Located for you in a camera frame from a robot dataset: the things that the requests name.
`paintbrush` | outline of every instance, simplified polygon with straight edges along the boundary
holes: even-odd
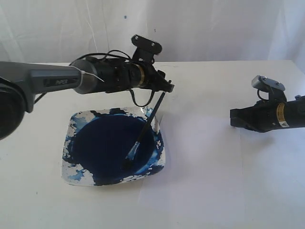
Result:
[[[165,96],[166,92],[162,92],[160,98],[158,99],[156,106],[154,106],[151,115],[148,117],[143,129],[141,130],[140,135],[138,136],[137,140],[135,141],[133,147],[131,148],[131,150],[129,151],[129,153],[127,154],[126,158],[124,159],[123,165],[122,165],[122,169],[126,170],[132,167],[132,163],[134,160],[135,155],[138,152],[138,148],[140,145],[140,142],[142,140],[142,138],[144,137],[146,131],[149,129],[149,127],[151,126],[151,123],[153,121],[153,118],[155,117],[157,110]]]

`paint palette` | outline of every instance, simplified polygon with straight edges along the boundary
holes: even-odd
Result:
[[[156,118],[142,139],[132,167],[122,164],[152,109],[113,108],[74,114],[62,155],[62,178],[70,185],[102,186],[153,175],[165,165],[165,150]]]

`white backdrop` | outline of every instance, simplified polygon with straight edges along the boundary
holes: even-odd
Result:
[[[304,0],[0,0],[0,60],[70,62],[159,42],[157,61],[291,59],[305,72]]]

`square plate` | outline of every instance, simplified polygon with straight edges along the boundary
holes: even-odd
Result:
[[[74,114],[62,155],[62,178],[70,185],[102,186],[153,175],[165,165],[165,149],[156,118],[140,142],[132,168],[121,169],[152,109],[113,108]]]

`white table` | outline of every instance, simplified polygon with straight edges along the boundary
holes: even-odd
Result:
[[[206,114],[228,117],[229,124],[230,109],[257,101],[251,80],[258,74],[282,82],[289,101],[305,94],[305,77],[291,61],[160,62],[155,66],[176,85],[165,97],[158,119],[173,111],[170,103],[185,109],[215,104]],[[144,103],[149,92],[136,90],[136,96]],[[139,205],[142,180],[106,187],[64,183],[61,154],[70,116],[81,110],[125,106],[133,106],[128,92],[80,95],[67,90],[49,93],[37,103],[20,127],[0,141],[0,228],[224,228]],[[284,135],[284,131],[268,136]],[[242,131],[241,136],[245,218],[234,228],[303,228],[305,151],[265,155],[262,146],[247,142],[248,134]],[[304,143],[301,138],[294,141]]]

